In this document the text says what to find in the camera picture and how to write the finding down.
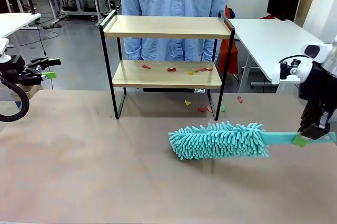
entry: bottom shelf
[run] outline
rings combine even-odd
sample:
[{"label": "bottom shelf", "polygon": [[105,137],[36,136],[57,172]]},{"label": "bottom shelf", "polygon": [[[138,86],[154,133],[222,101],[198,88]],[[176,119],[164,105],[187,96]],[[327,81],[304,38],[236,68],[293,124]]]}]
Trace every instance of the bottom shelf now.
[{"label": "bottom shelf", "polygon": [[[200,68],[210,71],[197,72]],[[220,89],[221,80],[213,62],[169,62],[122,60],[113,77],[115,87],[135,88],[205,88]]]}]

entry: green tape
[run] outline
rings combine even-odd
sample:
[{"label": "green tape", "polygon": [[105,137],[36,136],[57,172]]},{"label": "green tape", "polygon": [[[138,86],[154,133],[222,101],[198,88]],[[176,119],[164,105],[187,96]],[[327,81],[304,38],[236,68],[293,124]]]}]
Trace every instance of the green tape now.
[{"label": "green tape", "polygon": [[296,146],[302,147],[302,148],[307,143],[308,143],[308,141],[301,137],[301,133],[298,133],[297,136],[295,137],[295,139],[293,140],[293,144],[295,144]]},{"label": "green tape", "polygon": [[55,72],[46,72],[42,73],[42,75],[46,75],[47,78],[56,78],[56,73]]}]

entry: orange bag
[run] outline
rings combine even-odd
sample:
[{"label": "orange bag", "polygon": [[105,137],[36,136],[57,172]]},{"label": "orange bag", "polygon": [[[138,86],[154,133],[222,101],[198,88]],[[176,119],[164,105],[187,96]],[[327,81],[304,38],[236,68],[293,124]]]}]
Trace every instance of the orange bag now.
[{"label": "orange bag", "polygon": [[[225,9],[225,15],[226,17],[229,19],[230,18],[230,10],[228,9],[228,7],[226,6]],[[219,71],[221,73],[224,72],[224,68],[225,68],[225,62],[227,59],[227,52],[228,52],[228,47],[230,45],[230,41],[229,40],[222,40],[221,42],[221,46],[220,46],[220,59],[219,59]],[[233,42],[233,47],[232,47],[232,52],[231,52],[231,59],[230,59],[230,65],[228,67],[228,72],[232,73],[232,74],[238,74],[239,70],[237,68],[237,47],[235,44],[235,41]]]}]

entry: computer monitor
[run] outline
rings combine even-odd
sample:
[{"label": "computer monitor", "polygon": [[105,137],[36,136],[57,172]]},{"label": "computer monitor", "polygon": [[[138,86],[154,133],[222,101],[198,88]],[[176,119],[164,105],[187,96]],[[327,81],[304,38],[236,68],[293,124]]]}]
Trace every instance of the computer monitor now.
[{"label": "computer monitor", "polygon": [[284,17],[284,19],[291,20],[293,22],[295,20],[299,1],[300,0],[269,0],[267,13],[278,19],[282,19]]}]

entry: blue button-up shirt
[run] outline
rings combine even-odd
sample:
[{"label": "blue button-up shirt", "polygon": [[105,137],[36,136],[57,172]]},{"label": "blue button-up shirt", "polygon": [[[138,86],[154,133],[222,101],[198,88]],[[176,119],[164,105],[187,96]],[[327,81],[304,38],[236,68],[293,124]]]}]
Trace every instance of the blue button-up shirt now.
[{"label": "blue button-up shirt", "polygon": [[[217,17],[226,0],[122,0],[123,15]],[[133,60],[211,61],[214,40],[126,38],[125,51]]]}]

